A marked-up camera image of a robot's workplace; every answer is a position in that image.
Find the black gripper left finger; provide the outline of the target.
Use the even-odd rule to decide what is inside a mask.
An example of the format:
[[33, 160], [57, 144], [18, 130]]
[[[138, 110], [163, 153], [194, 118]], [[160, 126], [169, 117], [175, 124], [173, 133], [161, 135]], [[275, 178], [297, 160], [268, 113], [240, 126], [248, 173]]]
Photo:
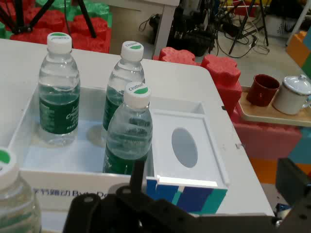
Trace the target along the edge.
[[104, 199], [95, 194], [71, 202], [65, 233], [199, 233], [200, 221], [172, 203], [142, 192], [144, 162], [134, 163], [128, 185]]

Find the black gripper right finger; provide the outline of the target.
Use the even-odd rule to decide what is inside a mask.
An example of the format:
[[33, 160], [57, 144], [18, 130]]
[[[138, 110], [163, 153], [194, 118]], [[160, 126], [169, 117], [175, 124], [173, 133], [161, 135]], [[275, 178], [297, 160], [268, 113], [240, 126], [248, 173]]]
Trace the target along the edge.
[[288, 158], [279, 159], [276, 189], [291, 210], [277, 228], [278, 233], [311, 231], [311, 179]]

